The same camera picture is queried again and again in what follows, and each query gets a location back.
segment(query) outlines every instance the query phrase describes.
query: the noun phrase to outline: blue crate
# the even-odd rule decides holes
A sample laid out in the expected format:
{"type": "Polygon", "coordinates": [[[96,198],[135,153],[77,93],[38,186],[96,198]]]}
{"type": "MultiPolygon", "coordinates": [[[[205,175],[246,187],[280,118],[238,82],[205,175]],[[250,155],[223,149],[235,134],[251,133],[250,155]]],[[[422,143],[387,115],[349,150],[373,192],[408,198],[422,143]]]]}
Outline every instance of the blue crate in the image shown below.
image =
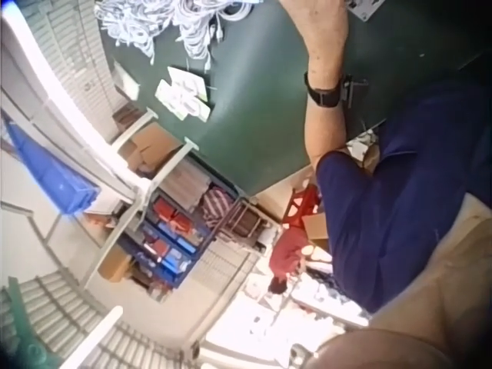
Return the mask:
{"type": "Polygon", "coordinates": [[[62,214],[87,209],[100,188],[32,140],[19,126],[5,123],[7,132],[27,169],[62,214]]]}

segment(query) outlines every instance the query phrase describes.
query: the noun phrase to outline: red shirt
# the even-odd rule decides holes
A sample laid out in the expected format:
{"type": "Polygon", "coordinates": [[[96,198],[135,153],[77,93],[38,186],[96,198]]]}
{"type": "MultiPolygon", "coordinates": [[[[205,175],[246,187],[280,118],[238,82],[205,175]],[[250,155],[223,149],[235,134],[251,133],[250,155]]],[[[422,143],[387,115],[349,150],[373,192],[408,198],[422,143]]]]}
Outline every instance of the red shirt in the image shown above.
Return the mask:
{"type": "Polygon", "coordinates": [[[301,260],[301,250],[309,244],[304,229],[292,227],[279,237],[270,256],[269,267],[274,276],[283,280],[287,274],[294,273],[301,260]]]}

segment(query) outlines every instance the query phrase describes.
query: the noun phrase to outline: black wristwatch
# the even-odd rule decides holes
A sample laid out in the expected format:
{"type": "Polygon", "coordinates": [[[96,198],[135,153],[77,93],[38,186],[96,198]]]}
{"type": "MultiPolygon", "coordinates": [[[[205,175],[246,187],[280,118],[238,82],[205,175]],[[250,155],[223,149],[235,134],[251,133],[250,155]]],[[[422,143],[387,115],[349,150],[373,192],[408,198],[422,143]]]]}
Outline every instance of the black wristwatch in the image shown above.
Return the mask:
{"type": "Polygon", "coordinates": [[[304,83],[307,87],[307,93],[313,101],[322,108],[334,108],[340,102],[341,79],[338,81],[337,87],[332,90],[313,89],[309,85],[308,73],[304,73],[304,83]]]}

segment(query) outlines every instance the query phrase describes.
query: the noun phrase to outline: green table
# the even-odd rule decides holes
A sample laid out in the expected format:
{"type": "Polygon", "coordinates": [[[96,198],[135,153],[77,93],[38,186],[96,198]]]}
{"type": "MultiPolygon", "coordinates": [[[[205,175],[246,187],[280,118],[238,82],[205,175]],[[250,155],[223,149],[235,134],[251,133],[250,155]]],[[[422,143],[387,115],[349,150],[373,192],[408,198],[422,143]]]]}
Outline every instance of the green table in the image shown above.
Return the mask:
{"type": "MultiPolygon", "coordinates": [[[[368,23],[351,16],[344,68],[370,84],[361,108],[364,123],[348,124],[351,138],[382,122],[409,89],[462,67],[490,46],[480,19],[464,11],[466,2],[453,8],[450,3],[387,0],[368,23]]],[[[212,48],[214,62],[205,79],[215,89],[207,123],[179,121],[154,96],[161,78],[170,81],[169,65],[186,68],[176,29],[157,38],[153,66],[136,48],[116,48],[102,36],[109,61],[117,60],[141,85],[138,105],[156,111],[160,124],[177,138],[197,143],[199,155],[247,194],[308,163],[303,143],[307,55],[276,0],[265,0],[244,21],[228,24],[224,42],[212,48]]],[[[190,60],[190,71],[203,75],[203,64],[190,60]]]]}

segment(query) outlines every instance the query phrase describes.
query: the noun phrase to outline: coiled cable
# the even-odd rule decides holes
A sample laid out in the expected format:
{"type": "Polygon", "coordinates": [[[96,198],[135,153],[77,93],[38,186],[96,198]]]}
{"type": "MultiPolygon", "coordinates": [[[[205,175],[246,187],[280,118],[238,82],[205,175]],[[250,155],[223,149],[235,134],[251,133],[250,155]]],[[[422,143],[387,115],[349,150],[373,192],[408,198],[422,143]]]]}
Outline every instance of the coiled cable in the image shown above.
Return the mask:
{"type": "Polygon", "coordinates": [[[224,30],[221,18],[238,22],[246,18],[253,5],[234,0],[102,0],[95,4],[95,17],[116,45],[139,48],[154,64],[154,37],[169,25],[179,29],[177,42],[183,42],[188,56],[205,60],[205,71],[211,67],[210,44],[221,42],[224,30]]]}

